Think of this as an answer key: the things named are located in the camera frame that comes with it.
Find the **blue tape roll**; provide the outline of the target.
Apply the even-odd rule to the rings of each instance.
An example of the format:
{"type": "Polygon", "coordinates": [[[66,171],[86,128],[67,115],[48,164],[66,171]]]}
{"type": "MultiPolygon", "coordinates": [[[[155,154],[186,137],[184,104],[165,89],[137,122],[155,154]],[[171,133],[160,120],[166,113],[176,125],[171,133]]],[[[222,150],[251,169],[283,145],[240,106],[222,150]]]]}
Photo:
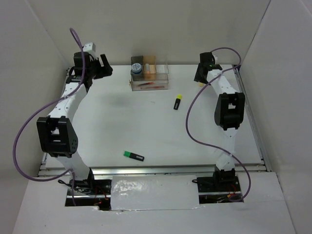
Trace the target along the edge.
{"type": "Polygon", "coordinates": [[[141,75],[143,73],[143,65],[141,63],[133,63],[131,65],[131,75],[141,75]]]}

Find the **yellow black highlighter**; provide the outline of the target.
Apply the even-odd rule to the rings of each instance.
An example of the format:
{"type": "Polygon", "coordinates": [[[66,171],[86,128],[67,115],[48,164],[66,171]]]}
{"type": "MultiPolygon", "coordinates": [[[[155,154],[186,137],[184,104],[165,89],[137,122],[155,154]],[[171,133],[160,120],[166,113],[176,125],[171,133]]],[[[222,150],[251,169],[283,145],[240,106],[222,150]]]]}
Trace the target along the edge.
{"type": "Polygon", "coordinates": [[[177,95],[175,99],[174,110],[178,110],[181,100],[182,100],[182,95],[181,94],[177,95]]]}

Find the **orange grey highlighter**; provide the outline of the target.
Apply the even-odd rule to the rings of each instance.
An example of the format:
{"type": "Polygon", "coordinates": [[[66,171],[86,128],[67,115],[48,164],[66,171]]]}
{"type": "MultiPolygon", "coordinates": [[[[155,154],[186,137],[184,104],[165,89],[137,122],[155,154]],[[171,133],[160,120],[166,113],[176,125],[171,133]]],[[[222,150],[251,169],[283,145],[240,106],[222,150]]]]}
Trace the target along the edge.
{"type": "Polygon", "coordinates": [[[150,74],[151,73],[150,65],[148,63],[145,64],[145,73],[146,74],[150,74]]]}

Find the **red gel pen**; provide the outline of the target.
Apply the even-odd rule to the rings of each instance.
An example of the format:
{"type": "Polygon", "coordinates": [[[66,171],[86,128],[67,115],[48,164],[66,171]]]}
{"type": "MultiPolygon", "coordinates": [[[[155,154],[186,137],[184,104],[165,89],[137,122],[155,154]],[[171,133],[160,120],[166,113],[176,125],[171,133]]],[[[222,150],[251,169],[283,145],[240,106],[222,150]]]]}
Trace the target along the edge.
{"type": "Polygon", "coordinates": [[[140,87],[140,90],[166,90],[165,86],[147,86],[147,87],[140,87]]]}

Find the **clear red pen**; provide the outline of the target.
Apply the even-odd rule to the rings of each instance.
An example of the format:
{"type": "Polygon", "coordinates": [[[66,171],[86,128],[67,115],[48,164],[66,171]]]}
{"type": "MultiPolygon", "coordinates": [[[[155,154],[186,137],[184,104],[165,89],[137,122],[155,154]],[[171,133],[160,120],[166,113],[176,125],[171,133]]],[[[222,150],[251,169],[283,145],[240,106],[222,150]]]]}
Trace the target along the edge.
{"type": "Polygon", "coordinates": [[[154,83],[154,82],[146,82],[146,83],[138,84],[137,86],[138,86],[138,87],[142,87],[142,86],[152,85],[152,84],[155,84],[155,83],[154,83]]]}

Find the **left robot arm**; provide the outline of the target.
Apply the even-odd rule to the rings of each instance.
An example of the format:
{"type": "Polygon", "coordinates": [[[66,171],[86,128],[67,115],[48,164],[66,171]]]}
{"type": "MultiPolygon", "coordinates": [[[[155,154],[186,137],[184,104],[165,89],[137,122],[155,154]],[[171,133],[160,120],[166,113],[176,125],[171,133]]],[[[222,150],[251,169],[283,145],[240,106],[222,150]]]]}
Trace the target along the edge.
{"type": "Polygon", "coordinates": [[[113,69],[105,54],[94,58],[89,52],[76,52],[74,64],[66,76],[62,100],[48,116],[38,118],[37,130],[42,150],[70,170],[74,187],[89,195],[96,190],[96,182],[78,153],[78,136],[72,121],[93,80],[111,76],[113,69]]]}

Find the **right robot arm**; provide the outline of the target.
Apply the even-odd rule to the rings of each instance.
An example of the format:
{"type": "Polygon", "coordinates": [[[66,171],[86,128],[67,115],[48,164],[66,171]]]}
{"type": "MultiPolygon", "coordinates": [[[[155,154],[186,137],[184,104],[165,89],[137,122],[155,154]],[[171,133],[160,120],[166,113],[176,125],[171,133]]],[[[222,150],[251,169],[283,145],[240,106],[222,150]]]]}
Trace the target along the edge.
{"type": "Polygon", "coordinates": [[[223,143],[215,164],[213,185],[218,191],[224,191],[235,180],[235,164],[232,153],[237,130],[244,118],[245,95],[237,91],[225,75],[222,67],[216,63],[217,58],[211,52],[199,55],[200,62],[197,67],[194,81],[207,84],[212,80],[211,86],[218,96],[214,121],[223,136],[223,143]]]}

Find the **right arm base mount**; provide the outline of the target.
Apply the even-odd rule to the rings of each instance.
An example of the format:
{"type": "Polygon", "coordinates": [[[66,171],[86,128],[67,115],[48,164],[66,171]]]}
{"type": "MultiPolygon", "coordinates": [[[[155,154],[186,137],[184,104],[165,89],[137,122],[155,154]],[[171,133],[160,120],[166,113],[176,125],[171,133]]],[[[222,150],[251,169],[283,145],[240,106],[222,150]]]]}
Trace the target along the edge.
{"type": "Polygon", "coordinates": [[[192,180],[197,185],[199,204],[243,202],[235,169],[220,170],[215,167],[212,176],[192,180]]]}

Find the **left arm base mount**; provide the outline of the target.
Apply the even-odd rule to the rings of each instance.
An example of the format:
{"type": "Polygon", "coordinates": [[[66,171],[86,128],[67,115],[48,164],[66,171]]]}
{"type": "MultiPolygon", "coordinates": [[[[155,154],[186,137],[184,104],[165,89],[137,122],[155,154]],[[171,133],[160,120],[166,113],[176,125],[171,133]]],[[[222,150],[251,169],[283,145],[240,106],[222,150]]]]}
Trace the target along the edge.
{"type": "Polygon", "coordinates": [[[111,179],[97,179],[93,188],[78,187],[76,186],[72,192],[70,182],[65,182],[61,179],[58,180],[59,184],[67,187],[66,194],[66,207],[74,206],[96,206],[99,210],[111,210],[111,179]]]}

